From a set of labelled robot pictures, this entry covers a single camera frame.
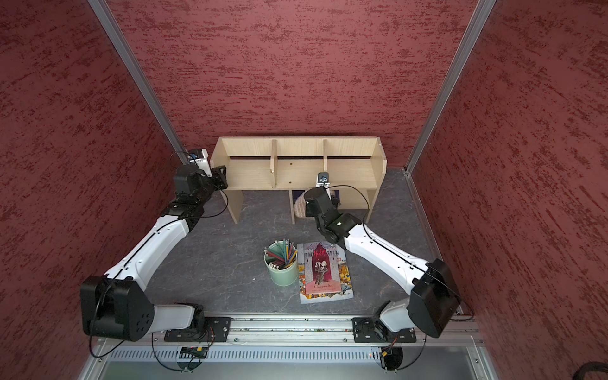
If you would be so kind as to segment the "fluffy beige pink cloth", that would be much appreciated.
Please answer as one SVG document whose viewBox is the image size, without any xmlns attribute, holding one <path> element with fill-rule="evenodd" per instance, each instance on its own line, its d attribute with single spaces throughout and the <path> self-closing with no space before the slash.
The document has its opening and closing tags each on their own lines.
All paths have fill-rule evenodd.
<svg viewBox="0 0 608 380">
<path fill-rule="evenodd" d="M 299 219 L 307 217 L 307 202 L 303 193 L 294 200 L 294 216 Z"/>
</svg>

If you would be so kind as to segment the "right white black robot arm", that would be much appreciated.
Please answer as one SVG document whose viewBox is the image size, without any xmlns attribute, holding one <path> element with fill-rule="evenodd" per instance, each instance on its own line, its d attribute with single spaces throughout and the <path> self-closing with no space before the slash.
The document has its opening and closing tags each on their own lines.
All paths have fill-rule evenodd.
<svg viewBox="0 0 608 380">
<path fill-rule="evenodd" d="M 375 234 L 364 222 L 342 213 L 324 187 L 304 193 L 306 214 L 315 219 L 326 241 L 367 260 L 394 280 L 406 299 L 388 302 L 378 319 L 393 333 L 418 328 L 438 338 L 462 303 L 454 276 L 442 260 L 433 262 L 413 256 Z"/>
</svg>

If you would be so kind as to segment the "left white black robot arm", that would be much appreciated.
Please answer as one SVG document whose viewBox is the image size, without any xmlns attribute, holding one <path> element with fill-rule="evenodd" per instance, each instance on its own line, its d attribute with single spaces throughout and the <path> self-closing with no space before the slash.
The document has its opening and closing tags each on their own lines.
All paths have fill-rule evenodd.
<svg viewBox="0 0 608 380">
<path fill-rule="evenodd" d="M 204 217 L 207 201 L 227 189 L 226 166 L 205 170 L 188 163 L 177 169 L 174 185 L 175 198 L 134 249 L 104 275 L 91 276 L 81 285 L 82 326 L 87 336 L 137 341 L 166 330 L 206 333 L 202 307 L 155 305 L 145 290 L 171 250 Z"/>
</svg>

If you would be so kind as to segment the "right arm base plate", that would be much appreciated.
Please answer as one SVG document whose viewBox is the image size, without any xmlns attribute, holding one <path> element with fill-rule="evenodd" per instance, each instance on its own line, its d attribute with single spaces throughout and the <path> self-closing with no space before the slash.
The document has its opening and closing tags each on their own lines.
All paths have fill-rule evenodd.
<svg viewBox="0 0 608 380">
<path fill-rule="evenodd" d="M 416 334 L 413 329 L 392 332 L 378 318 L 353 318 L 351 323 L 356 343 L 416 343 Z"/>
</svg>

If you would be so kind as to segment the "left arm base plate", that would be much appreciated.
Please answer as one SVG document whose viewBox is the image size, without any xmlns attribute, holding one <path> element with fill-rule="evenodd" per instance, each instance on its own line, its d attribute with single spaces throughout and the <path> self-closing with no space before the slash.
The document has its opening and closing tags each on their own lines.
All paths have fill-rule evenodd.
<svg viewBox="0 0 608 380">
<path fill-rule="evenodd" d="M 164 342 L 188 343 L 207 342 L 225 343 L 231 330 L 230 317 L 205 317 L 202 321 L 195 321 L 188 329 L 168 330 Z"/>
</svg>

